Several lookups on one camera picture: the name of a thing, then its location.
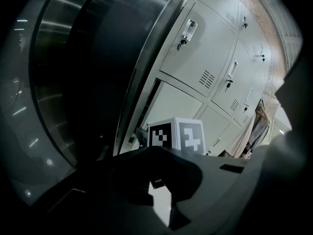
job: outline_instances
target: floor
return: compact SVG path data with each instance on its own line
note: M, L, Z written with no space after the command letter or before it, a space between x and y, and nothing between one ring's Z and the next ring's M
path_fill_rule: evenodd
M284 83L284 77L287 74L287 64L279 33L276 29L266 8L260 0L239 0L254 16L260 28L270 45L271 61L267 83L262 95L264 100L265 111L271 123L273 123L274 115L280 106L275 96L275 92Z
M167 189L166 186L153 189L151 183L149 184L148 193L153 196L153 210L157 216L162 220L162 222L169 226L170 214L171 214L171 203L172 194Z

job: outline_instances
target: ventilation slot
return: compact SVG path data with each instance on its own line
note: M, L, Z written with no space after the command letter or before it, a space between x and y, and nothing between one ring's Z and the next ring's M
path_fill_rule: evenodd
M214 82L215 77L211 75L207 70L204 71L202 74L199 82L202 83L204 86L206 86L208 89L211 87L211 85Z
M233 111L235 111L235 110L237 109L238 105L239 105L239 103L238 103L238 101L235 99L235 100L233 101L233 103L231 104L230 108L231 108Z
M246 122L248 121L248 119L249 119L249 117L246 116L246 117L244 118L243 122L246 123Z
M233 24L235 24L235 18L234 18L229 12L226 12L226 17L227 17Z

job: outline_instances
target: metal locker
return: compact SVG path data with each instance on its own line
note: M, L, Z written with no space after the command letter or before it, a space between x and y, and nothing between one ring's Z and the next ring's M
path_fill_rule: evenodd
M235 29L238 18L238 0L199 0L216 11Z
M215 140L213 145L207 147L208 155L215 157L220 155L236 139L240 132L241 130L231 123L219 138Z
M202 105L187 93L161 82L141 128L145 129L149 123L170 118L193 118Z
M234 116L234 120L237 123L239 123L242 127L244 127L253 116L254 111L261 99L263 90L264 84L257 71L254 76L251 89L249 90L246 98L242 100Z
M260 52L257 57L257 71L260 74L263 84L266 85L266 81L268 79L269 67L270 67L271 51L270 51L269 44L263 34L261 36L259 45L260 45Z
M199 120L202 121L206 148L214 145L217 138L229 125L222 115L207 107Z
M238 39L227 73L212 101L233 116L242 98L250 89L255 71L252 58Z
M233 40L234 33L227 23L212 9L196 2L160 70L208 97Z
M239 38L247 47L254 62L260 54L260 38L262 31L250 12L241 5L241 18L239 21Z

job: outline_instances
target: black square pattern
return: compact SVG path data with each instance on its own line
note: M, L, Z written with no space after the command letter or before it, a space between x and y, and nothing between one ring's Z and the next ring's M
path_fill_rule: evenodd
M165 146L172 148L171 123L150 127L149 146Z

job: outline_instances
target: locker handle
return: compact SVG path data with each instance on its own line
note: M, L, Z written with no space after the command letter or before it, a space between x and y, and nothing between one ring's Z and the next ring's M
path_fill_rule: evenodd
M217 144L219 143L219 141L221 141L221 138L219 138L219 139L215 142L215 144L210 147L209 151L210 151L215 145L217 145Z
M265 55L263 54L263 45L262 45L262 48L261 48L261 54L260 54L260 57L265 57Z
M246 17L244 17L244 20L243 20L243 27L245 27L245 29L248 27L248 24L246 23Z
M184 31L182 32L180 36L189 42L193 34L195 33L197 26L198 24L195 21L192 21L191 19L189 19L187 21Z
M252 92L253 92L253 87L251 88L251 90L250 90L250 92L249 92L248 96L246 97L246 102L248 102L249 97L250 97L250 95L251 95L251 93L252 93Z
M229 69L228 76L233 78L233 75L236 71L237 66L238 66L238 62L237 62L237 60L235 60L234 65L232 66L232 68Z

